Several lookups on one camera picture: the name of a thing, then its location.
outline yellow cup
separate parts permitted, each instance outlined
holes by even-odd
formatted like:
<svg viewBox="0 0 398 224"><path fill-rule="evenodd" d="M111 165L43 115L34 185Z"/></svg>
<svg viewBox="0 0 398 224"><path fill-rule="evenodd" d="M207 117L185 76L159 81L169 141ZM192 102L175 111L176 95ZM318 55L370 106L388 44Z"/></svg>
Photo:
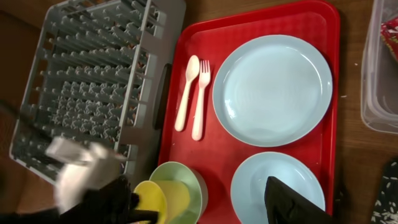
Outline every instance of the yellow cup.
<svg viewBox="0 0 398 224"><path fill-rule="evenodd" d="M158 224L170 223L181 215L190 203L188 188L179 181L143 181L134 189L134 193L140 196L136 209L159 212Z"/></svg>
<svg viewBox="0 0 398 224"><path fill-rule="evenodd" d="M188 188L184 183L174 180L155 180L154 182L162 189L166 197L167 218L165 223L169 223L188 208L191 201Z"/></svg>
<svg viewBox="0 0 398 224"><path fill-rule="evenodd" d="M134 189L134 193L139 195L139 204L136 209L159 212L157 223L163 224L167 218L166 197L162 189L152 181L143 181Z"/></svg>

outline fork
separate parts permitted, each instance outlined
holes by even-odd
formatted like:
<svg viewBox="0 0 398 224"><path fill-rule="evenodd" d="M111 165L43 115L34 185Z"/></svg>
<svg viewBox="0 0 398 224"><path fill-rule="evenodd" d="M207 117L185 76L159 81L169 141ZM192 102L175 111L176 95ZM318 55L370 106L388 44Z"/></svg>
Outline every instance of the fork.
<svg viewBox="0 0 398 224"><path fill-rule="evenodd" d="M200 62L198 102L192 129L192 139L196 141L199 141L203 134L203 102L205 100L205 88L209 83L210 62L208 60L202 60Z"/></svg>

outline light blue plate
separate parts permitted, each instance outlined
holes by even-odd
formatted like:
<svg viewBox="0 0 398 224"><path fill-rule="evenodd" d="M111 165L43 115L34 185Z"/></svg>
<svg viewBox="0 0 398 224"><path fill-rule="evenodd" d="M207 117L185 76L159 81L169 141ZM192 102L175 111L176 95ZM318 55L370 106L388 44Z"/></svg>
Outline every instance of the light blue plate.
<svg viewBox="0 0 398 224"><path fill-rule="evenodd" d="M225 130L253 146L273 147L309 133L325 115L332 77L304 40L268 35L237 48L218 70L213 106Z"/></svg>
<svg viewBox="0 0 398 224"><path fill-rule="evenodd" d="M263 152L246 159L232 179L232 206L241 223L268 223L264 194L269 176L277 177L325 210L322 188L304 164L283 153Z"/></svg>

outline bowl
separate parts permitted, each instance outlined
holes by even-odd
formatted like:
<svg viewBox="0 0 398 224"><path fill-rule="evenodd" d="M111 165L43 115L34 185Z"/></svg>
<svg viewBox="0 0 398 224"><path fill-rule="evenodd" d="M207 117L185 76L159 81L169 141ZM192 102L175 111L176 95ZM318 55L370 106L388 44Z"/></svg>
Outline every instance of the bowl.
<svg viewBox="0 0 398 224"><path fill-rule="evenodd" d="M197 171L179 162L165 162L153 171L149 180L183 183L188 190L190 197L188 207L172 219L168 219L168 223L188 224L199 220L207 206L208 192L203 177Z"/></svg>

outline plastic spoon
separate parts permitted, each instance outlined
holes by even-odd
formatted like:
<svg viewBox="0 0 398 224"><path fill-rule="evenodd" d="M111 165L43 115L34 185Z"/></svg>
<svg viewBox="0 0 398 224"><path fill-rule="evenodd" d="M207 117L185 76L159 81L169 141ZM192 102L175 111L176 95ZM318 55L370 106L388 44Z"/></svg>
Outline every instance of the plastic spoon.
<svg viewBox="0 0 398 224"><path fill-rule="evenodd" d="M199 58L196 55L192 55L188 61L187 70L185 71L185 83L184 92L178 109L177 119L175 120L174 128L176 131L182 131L185 126L185 118L187 116L187 105L188 96L191 89L192 81L199 75Z"/></svg>

